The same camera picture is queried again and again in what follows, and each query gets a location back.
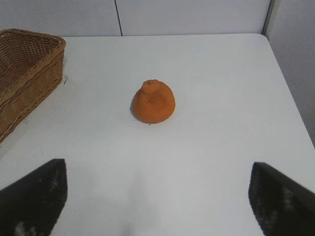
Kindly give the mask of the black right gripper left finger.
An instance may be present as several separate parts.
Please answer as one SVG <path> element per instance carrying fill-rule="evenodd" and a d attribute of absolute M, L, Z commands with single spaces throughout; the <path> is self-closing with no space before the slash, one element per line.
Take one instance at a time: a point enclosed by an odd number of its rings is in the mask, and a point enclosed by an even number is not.
<path fill-rule="evenodd" d="M 67 196 L 65 160 L 52 159 L 0 191 L 0 234 L 50 235 Z"/>

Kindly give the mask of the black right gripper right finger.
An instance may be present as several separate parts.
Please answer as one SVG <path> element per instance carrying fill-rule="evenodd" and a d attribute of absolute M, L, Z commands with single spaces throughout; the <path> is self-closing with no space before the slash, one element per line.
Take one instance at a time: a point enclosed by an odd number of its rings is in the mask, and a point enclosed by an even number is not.
<path fill-rule="evenodd" d="M 265 236 L 315 234 L 315 194 L 267 163 L 253 163 L 248 198 Z"/>

